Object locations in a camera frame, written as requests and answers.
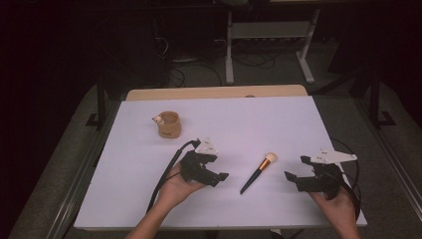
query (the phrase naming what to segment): metal stand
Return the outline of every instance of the metal stand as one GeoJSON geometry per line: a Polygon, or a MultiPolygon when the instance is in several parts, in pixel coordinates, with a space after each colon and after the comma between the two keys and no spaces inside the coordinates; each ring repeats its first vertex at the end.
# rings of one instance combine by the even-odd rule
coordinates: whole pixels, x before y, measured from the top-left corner
{"type": "Polygon", "coordinates": [[[384,120],[380,120],[379,113],[379,86],[380,80],[376,73],[375,67],[369,65],[367,67],[360,67],[355,71],[348,73],[347,75],[337,79],[336,81],[318,89],[314,92],[310,92],[310,96],[323,95],[333,90],[334,88],[346,83],[352,79],[356,79],[350,90],[350,95],[354,98],[361,98],[365,95],[366,90],[370,87],[369,95],[369,119],[373,125],[380,129],[382,125],[396,125],[393,118],[388,112],[381,112],[384,116],[384,120]]]}
{"type": "Polygon", "coordinates": [[[232,12],[229,11],[227,20],[226,83],[228,85],[234,84],[232,62],[233,39],[305,38],[305,44],[302,50],[297,52],[297,57],[307,83],[313,84],[315,80],[306,57],[313,39],[319,12],[320,9],[314,10],[313,18],[310,21],[233,23],[232,12]]]}

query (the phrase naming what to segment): white table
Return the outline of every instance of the white table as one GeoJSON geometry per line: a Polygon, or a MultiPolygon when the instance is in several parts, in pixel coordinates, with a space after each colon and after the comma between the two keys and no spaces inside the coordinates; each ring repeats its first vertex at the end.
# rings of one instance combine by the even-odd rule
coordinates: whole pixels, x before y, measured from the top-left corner
{"type": "MultiPolygon", "coordinates": [[[[208,163],[207,168],[230,175],[216,187],[201,189],[174,208],[162,228],[328,225],[308,194],[298,192],[284,174],[289,171],[297,176],[313,175],[312,168],[301,163],[301,155],[312,156],[322,147],[332,148],[314,100],[308,96],[270,96],[123,102],[75,227],[87,230],[134,227],[144,215],[152,191],[176,150],[191,139],[207,136],[219,151],[217,160],[208,163]],[[179,113],[182,123],[179,138],[158,135],[151,118],[164,111],[179,113]],[[279,160],[240,195],[242,186],[270,151],[279,160]]],[[[181,156],[191,149],[188,146],[181,156]]],[[[366,224],[363,214],[357,223],[366,224]]]]}

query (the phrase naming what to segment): brush bristles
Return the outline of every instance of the brush bristles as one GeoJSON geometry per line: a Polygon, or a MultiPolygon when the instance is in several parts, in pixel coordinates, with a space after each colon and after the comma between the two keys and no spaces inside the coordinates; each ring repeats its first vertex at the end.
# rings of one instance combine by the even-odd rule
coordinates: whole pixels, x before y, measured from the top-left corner
{"type": "Polygon", "coordinates": [[[277,156],[274,153],[272,153],[272,152],[267,153],[267,155],[265,156],[265,158],[268,159],[270,162],[277,161],[277,156]]]}

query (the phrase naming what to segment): black cable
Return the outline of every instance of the black cable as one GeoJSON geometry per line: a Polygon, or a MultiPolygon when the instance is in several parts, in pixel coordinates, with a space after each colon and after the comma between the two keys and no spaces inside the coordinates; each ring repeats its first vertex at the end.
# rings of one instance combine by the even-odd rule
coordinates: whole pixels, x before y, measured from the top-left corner
{"type": "Polygon", "coordinates": [[[180,154],[182,153],[183,149],[186,146],[188,146],[189,144],[193,144],[196,147],[197,146],[196,143],[198,141],[199,140],[191,140],[191,141],[188,141],[182,147],[180,147],[179,149],[177,149],[177,151],[174,154],[173,158],[171,158],[170,162],[168,163],[167,167],[165,168],[164,172],[162,173],[160,179],[158,180],[158,183],[155,186],[154,191],[152,192],[151,199],[149,201],[148,208],[146,209],[146,212],[148,212],[152,208],[152,206],[154,205],[155,198],[156,198],[156,196],[158,194],[159,189],[161,188],[162,184],[164,184],[164,182],[167,180],[166,178],[167,178],[168,172],[171,170],[171,168],[176,163],[176,161],[179,158],[180,154]]]}
{"type": "Polygon", "coordinates": [[[184,75],[184,73],[182,72],[182,71],[180,71],[180,70],[177,70],[177,69],[175,69],[175,68],[172,68],[172,69],[170,69],[170,71],[169,71],[169,77],[170,77],[170,81],[171,81],[171,83],[176,87],[176,88],[181,88],[181,87],[186,87],[186,85],[185,85],[185,80],[186,80],[186,77],[185,77],[185,75],[184,75]],[[180,78],[177,78],[176,76],[174,76],[172,73],[171,73],[171,71],[175,71],[175,72],[177,72],[177,73],[179,73],[180,75],[181,75],[181,77],[180,78]],[[180,83],[179,84],[177,84],[177,83],[175,83],[174,81],[173,81],[173,79],[176,79],[176,80],[178,80],[178,81],[180,81],[180,83]]]}
{"type": "Polygon", "coordinates": [[[172,177],[174,177],[174,176],[177,176],[178,174],[180,174],[180,172],[176,172],[176,173],[174,173],[173,175],[171,175],[171,176],[169,176],[169,177],[165,178],[164,182],[168,181],[170,178],[172,178],[172,177]]]}
{"type": "Polygon", "coordinates": [[[351,189],[351,187],[349,185],[347,185],[347,183],[345,183],[344,181],[338,180],[335,176],[333,176],[333,175],[331,175],[327,172],[316,171],[316,173],[323,174],[325,176],[328,176],[328,177],[336,180],[348,192],[348,194],[351,196],[351,201],[352,201],[353,206],[354,206],[354,216],[355,216],[355,219],[357,221],[357,219],[359,218],[359,214],[360,214],[360,199],[356,196],[353,189],[351,189]]]}
{"type": "MultiPolygon", "coordinates": [[[[351,148],[349,146],[347,146],[347,144],[345,144],[344,142],[340,141],[337,138],[334,137],[330,137],[329,139],[336,141],[338,143],[340,143],[341,145],[343,145],[345,148],[347,148],[347,150],[351,153],[351,154],[355,154],[353,152],[353,150],[351,150],[351,148]]],[[[354,161],[355,166],[356,166],[356,175],[354,176],[354,180],[353,180],[353,184],[351,185],[351,189],[354,189],[357,186],[357,181],[359,180],[359,174],[360,174],[360,167],[359,167],[359,162],[357,160],[354,161]]]]}
{"type": "MultiPolygon", "coordinates": [[[[349,179],[351,179],[351,180],[353,180],[353,181],[355,181],[354,180],[354,178],[352,178],[351,176],[349,176],[348,174],[346,174],[346,173],[343,173],[344,175],[346,175],[349,179]]],[[[360,192],[360,187],[359,187],[359,185],[357,185],[356,184],[356,190],[357,190],[357,193],[358,193],[358,196],[357,196],[357,198],[359,199],[359,201],[362,201],[362,193],[360,192]]]]}
{"type": "Polygon", "coordinates": [[[235,60],[238,64],[240,64],[240,65],[243,65],[243,66],[247,66],[247,67],[256,67],[256,68],[260,68],[260,69],[272,69],[272,68],[274,68],[275,67],[275,65],[276,65],[276,59],[280,56],[280,55],[282,55],[287,49],[289,49],[292,45],[294,45],[295,44],[295,41],[292,41],[292,43],[291,44],[289,44],[288,46],[286,46],[286,47],[284,47],[278,54],[276,54],[275,56],[273,56],[273,57],[269,57],[269,59],[265,59],[264,57],[264,61],[263,62],[261,62],[261,63],[255,63],[255,62],[253,62],[253,61],[251,61],[251,60],[249,60],[249,59],[247,59],[247,57],[243,57],[243,60],[245,61],[245,62],[243,62],[243,61],[241,61],[239,58],[242,58],[242,57],[240,57],[240,56],[238,56],[238,55],[232,55],[232,58],[233,58],[233,60],[235,60]],[[268,67],[263,67],[265,64],[267,64],[267,63],[269,63],[269,62],[272,62],[272,65],[271,66],[268,66],[268,67]]]}
{"type": "Polygon", "coordinates": [[[221,80],[220,74],[218,74],[218,72],[210,66],[203,65],[203,64],[194,64],[194,65],[182,65],[182,66],[177,66],[177,67],[174,67],[174,68],[186,68],[186,67],[203,67],[203,68],[207,68],[207,69],[211,70],[217,76],[219,86],[220,87],[223,86],[223,81],[221,80]]]}

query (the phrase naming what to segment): hand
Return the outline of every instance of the hand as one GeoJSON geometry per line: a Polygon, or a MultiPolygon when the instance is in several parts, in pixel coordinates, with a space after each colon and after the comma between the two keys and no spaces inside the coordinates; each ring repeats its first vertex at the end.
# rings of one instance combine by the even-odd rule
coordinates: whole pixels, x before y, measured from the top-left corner
{"type": "Polygon", "coordinates": [[[353,202],[344,188],[341,187],[338,195],[332,200],[326,200],[318,192],[309,192],[309,195],[340,238],[360,238],[355,221],[353,202]]]}
{"type": "Polygon", "coordinates": [[[156,231],[171,209],[184,201],[194,191],[205,186],[199,182],[186,182],[179,172],[180,162],[171,168],[167,180],[159,190],[157,201],[126,236],[126,239],[154,238],[156,231]]]}
{"type": "Polygon", "coordinates": [[[177,162],[167,175],[167,181],[161,186],[156,204],[168,209],[180,204],[190,194],[205,186],[200,182],[186,182],[180,175],[180,162],[177,162]]]}

